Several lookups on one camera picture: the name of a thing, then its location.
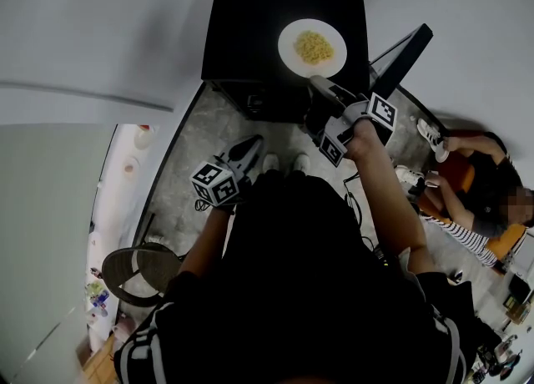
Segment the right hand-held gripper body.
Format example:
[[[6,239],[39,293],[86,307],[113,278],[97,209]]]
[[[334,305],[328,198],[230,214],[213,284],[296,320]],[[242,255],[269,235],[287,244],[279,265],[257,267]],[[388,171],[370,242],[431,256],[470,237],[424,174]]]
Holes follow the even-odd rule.
[[[383,145],[387,145],[395,132],[398,117],[396,106],[372,93],[368,99],[358,94],[357,100],[342,111],[340,117],[331,116],[325,125],[319,144],[320,152],[338,167],[347,153],[346,145],[352,140],[355,124],[368,119],[375,126],[376,133]]]

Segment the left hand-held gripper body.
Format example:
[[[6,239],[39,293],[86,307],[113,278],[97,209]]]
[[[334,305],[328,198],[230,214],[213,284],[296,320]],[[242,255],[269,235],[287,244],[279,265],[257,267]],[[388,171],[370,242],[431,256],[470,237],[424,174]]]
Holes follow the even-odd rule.
[[[253,161],[251,157],[233,160],[226,153],[214,155],[211,161],[197,166],[189,181],[200,200],[221,206],[239,194],[239,183],[247,179]]]

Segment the yellow noodles pile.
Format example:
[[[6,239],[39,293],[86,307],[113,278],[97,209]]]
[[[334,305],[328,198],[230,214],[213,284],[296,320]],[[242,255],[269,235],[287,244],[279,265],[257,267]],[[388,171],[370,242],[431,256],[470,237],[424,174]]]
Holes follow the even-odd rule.
[[[335,55],[335,50],[326,38],[310,30],[303,31],[297,36],[293,48],[301,60],[309,65],[317,65],[332,59]]]

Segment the white round plate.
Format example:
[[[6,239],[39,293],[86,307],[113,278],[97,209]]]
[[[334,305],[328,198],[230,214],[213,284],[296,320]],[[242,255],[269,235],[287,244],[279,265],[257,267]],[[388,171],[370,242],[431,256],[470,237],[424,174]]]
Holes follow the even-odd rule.
[[[335,50],[332,59],[317,65],[309,65],[301,60],[294,51],[293,44],[297,36],[306,30],[320,33],[326,38]],[[347,47],[340,33],[328,23],[309,18],[293,21],[283,28],[278,38],[278,51],[285,66],[303,78],[310,78],[313,75],[332,77],[344,67],[347,59]]]

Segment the person's left forearm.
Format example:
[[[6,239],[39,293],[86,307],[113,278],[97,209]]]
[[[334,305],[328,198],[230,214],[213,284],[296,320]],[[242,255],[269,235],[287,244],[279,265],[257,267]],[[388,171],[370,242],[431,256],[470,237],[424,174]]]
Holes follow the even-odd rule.
[[[213,208],[209,212],[204,228],[180,266],[179,274],[191,273],[204,277],[216,268],[223,257],[233,213],[233,207]]]

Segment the person's right forearm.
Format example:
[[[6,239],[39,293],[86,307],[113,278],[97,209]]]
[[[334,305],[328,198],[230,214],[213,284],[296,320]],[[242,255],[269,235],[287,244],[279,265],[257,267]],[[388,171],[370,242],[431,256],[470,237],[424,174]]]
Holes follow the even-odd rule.
[[[421,220],[406,198],[390,156],[368,119],[355,124],[346,158],[355,163],[360,174],[375,233],[384,252],[395,257],[409,252],[407,269],[416,275],[437,271]]]

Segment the white cup with red top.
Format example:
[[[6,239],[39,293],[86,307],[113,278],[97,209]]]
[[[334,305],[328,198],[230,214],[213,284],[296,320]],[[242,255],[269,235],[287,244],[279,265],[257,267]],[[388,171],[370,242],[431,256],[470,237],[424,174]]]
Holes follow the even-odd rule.
[[[154,128],[150,125],[138,125],[133,137],[133,145],[138,150],[147,149],[154,140]]]

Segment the dark wicker chair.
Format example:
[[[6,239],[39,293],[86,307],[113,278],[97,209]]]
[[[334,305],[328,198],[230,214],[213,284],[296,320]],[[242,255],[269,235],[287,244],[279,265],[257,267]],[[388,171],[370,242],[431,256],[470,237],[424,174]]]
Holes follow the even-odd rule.
[[[102,278],[108,290],[121,301],[141,308],[153,307],[163,298],[186,256],[178,256],[160,243],[143,240],[136,246],[109,253],[102,263]],[[136,296],[126,291],[123,285],[136,276],[142,277],[156,293]]]

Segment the long white ledge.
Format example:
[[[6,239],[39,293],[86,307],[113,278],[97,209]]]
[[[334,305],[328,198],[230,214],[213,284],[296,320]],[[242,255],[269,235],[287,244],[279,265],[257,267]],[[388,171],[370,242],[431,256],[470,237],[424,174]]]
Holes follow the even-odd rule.
[[[158,127],[154,128],[154,140],[145,150],[134,147],[134,135],[137,124],[119,124],[116,126],[111,143],[99,177],[91,224],[88,235],[85,286],[99,281],[103,289],[109,292],[105,302],[107,317],[97,321],[88,321],[88,337],[92,351],[102,348],[113,327],[113,320],[118,312],[118,298],[111,294],[103,280],[92,270],[101,273],[104,258],[111,252],[130,247],[134,242],[134,233],[138,228],[141,212],[148,198],[155,175],[161,162],[155,148]],[[134,179],[123,174],[123,162],[133,156],[139,161],[139,170]],[[86,311],[95,307],[86,295]]]

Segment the person's black striped clothing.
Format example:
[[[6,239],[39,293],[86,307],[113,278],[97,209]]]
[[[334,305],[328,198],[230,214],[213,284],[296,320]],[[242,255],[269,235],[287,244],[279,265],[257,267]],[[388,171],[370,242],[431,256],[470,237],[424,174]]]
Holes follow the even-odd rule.
[[[382,265],[324,180],[271,170],[205,277],[185,271],[114,356],[123,384],[446,384],[476,358],[471,287]]]

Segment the black white striped cloth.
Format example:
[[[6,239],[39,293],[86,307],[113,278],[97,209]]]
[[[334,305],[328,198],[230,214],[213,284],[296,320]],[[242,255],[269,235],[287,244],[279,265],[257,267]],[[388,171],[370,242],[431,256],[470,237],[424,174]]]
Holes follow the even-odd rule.
[[[498,261],[492,250],[488,249],[489,238],[467,230],[454,222],[443,222],[437,218],[422,214],[421,218],[448,234],[452,239],[469,250],[485,267],[492,268]]]

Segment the pink plastic bag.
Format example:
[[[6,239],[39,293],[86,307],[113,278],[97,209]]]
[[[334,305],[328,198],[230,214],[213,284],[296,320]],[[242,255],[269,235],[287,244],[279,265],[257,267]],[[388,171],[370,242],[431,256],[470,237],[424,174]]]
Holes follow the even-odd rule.
[[[113,327],[114,337],[117,341],[125,343],[136,329],[135,321],[130,317],[120,317]]]

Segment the seated person in striped trousers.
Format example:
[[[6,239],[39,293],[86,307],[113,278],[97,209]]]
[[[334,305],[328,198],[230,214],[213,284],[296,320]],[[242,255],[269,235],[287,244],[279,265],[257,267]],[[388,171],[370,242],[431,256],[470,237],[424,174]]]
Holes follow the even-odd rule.
[[[452,152],[447,160],[437,165],[436,171],[443,176],[456,192],[467,194],[472,187],[473,181],[476,180],[476,170],[469,163],[468,158],[457,152]],[[431,200],[422,194],[417,200],[417,205],[421,214],[427,214],[449,223],[453,222],[445,211],[440,211],[431,202]],[[497,259],[503,261],[511,250],[519,248],[526,236],[526,227],[524,225],[511,225],[502,235],[489,238],[487,248],[492,250]]]

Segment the brown cardboard box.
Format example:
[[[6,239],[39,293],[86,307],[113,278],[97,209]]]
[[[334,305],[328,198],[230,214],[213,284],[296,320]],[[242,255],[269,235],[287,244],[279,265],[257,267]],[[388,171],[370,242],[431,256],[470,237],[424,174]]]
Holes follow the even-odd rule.
[[[111,335],[103,347],[83,366],[86,384],[118,384],[113,363],[113,344],[114,335]]]

